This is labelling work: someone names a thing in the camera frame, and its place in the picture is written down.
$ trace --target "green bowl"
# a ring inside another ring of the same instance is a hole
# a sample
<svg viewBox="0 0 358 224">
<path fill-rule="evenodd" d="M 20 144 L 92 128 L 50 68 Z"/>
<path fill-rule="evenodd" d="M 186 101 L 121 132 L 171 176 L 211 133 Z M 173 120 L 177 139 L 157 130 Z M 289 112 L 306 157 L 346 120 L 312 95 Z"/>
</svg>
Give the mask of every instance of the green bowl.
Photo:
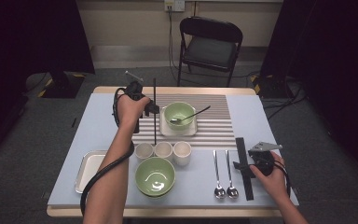
<svg viewBox="0 0 358 224">
<path fill-rule="evenodd" d="M 165 107 L 164 118 L 168 126 L 174 131 L 182 131 L 187 129 L 194 117 L 185 119 L 195 113 L 193 106 L 185 102 L 174 102 Z M 171 123 L 171 119 L 184 119 L 180 123 Z"/>
<path fill-rule="evenodd" d="M 152 157 L 139 164 L 135 171 L 135 182 L 143 194 L 160 197 L 172 188 L 175 182 L 175 169 L 169 161 Z"/>
</svg>

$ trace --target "white cup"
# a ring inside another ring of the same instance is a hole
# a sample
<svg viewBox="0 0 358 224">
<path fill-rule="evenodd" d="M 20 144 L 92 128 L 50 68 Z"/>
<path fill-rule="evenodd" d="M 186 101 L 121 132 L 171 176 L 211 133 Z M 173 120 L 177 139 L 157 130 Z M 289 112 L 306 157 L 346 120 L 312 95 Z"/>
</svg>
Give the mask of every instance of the white cup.
<svg viewBox="0 0 358 224">
<path fill-rule="evenodd" d="M 142 161 L 153 156 L 153 146 L 148 143 L 140 143 L 135 148 L 136 157 Z"/>
<path fill-rule="evenodd" d="M 173 160 L 180 166 L 190 163 L 191 145 L 188 142 L 177 142 L 173 146 Z"/>
<path fill-rule="evenodd" d="M 172 145 L 169 142 L 159 142 L 155 146 L 155 155 L 157 157 L 166 159 L 172 162 L 173 159 L 173 149 Z"/>
</svg>

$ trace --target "metal spoon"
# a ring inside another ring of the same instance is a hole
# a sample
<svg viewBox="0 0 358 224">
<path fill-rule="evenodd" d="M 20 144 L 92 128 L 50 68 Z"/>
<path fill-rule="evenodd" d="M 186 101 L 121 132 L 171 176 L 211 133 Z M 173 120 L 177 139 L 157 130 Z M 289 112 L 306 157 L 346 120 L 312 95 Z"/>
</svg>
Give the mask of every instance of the metal spoon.
<svg viewBox="0 0 358 224">
<path fill-rule="evenodd" d="M 214 169 L 216 170 L 216 179 L 217 179 L 217 187 L 214 189 L 214 196 L 216 196 L 216 198 L 218 199 L 224 199 L 226 198 L 226 192 L 222 188 L 222 186 L 220 186 L 219 171 L 217 169 L 216 150 L 213 151 L 213 158 L 214 158 Z"/>
<path fill-rule="evenodd" d="M 231 169 L 229 167 L 229 156 L 228 156 L 228 150 L 226 150 L 226 159 L 227 159 L 227 168 L 228 168 L 228 178 L 229 178 L 229 187 L 227 188 L 227 194 L 228 197 L 236 199 L 240 195 L 237 191 L 237 189 L 232 186 L 232 180 L 231 180 Z"/>
<path fill-rule="evenodd" d="M 191 117 L 194 117 L 194 116 L 198 115 L 198 114 L 201 113 L 201 112 L 204 112 L 205 110 L 207 110 L 207 109 L 209 109 L 209 108 L 211 108 L 210 105 L 208 105 L 205 109 L 203 109 L 203 110 L 201 110 L 201 111 L 199 111 L 199 112 L 197 112 L 197 113 L 195 113 L 195 114 L 193 114 L 193 115 L 188 116 L 188 117 L 185 118 L 185 119 L 189 119 L 189 118 L 191 118 Z M 184 119 L 171 119 L 171 120 L 170 120 L 170 123 L 179 124 L 179 123 L 182 122 L 183 120 L 184 120 Z"/>
</svg>

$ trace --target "human hand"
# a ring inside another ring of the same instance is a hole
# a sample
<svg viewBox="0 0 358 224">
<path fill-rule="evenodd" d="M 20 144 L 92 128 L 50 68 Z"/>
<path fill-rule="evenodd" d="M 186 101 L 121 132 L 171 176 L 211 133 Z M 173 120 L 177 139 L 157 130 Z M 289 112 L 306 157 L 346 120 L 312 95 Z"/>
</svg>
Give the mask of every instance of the human hand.
<svg viewBox="0 0 358 224">
<path fill-rule="evenodd" d="M 280 162 L 284 165 L 284 160 L 278 156 L 275 152 L 271 151 L 272 157 L 275 161 Z M 278 167 L 273 168 L 272 173 L 268 176 L 264 176 L 257 167 L 254 165 L 249 166 L 255 176 L 260 180 L 266 189 L 267 193 L 275 200 L 280 200 L 282 198 L 289 198 L 286 192 L 286 186 L 284 181 L 284 173 Z"/>
<path fill-rule="evenodd" d="M 122 95 L 117 102 L 117 115 L 120 126 L 135 125 L 149 102 L 150 98 L 148 97 L 134 101 L 128 95 Z"/>
</svg>

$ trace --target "striped placemat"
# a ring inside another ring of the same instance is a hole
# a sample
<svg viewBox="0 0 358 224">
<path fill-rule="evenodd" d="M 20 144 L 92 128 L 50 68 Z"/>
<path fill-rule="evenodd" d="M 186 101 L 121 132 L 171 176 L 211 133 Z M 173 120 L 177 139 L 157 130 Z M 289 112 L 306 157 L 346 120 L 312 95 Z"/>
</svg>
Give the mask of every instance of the striped placemat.
<svg viewBox="0 0 358 224">
<path fill-rule="evenodd" d="M 156 97 L 156 102 L 160 108 L 172 102 L 186 102 L 192 105 L 196 111 L 200 111 L 208 105 L 211 106 L 210 109 L 197 115 L 197 131 L 192 135 L 162 134 L 159 123 L 160 115 L 157 115 L 157 143 L 165 141 L 175 144 L 179 141 L 187 141 L 192 147 L 236 148 L 225 95 L 161 94 Z M 144 142 L 154 145 L 154 139 L 154 115 L 151 114 L 150 117 L 144 116 L 143 119 L 140 119 L 140 132 L 135 134 L 132 140 L 135 145 Z"/>
</svg>

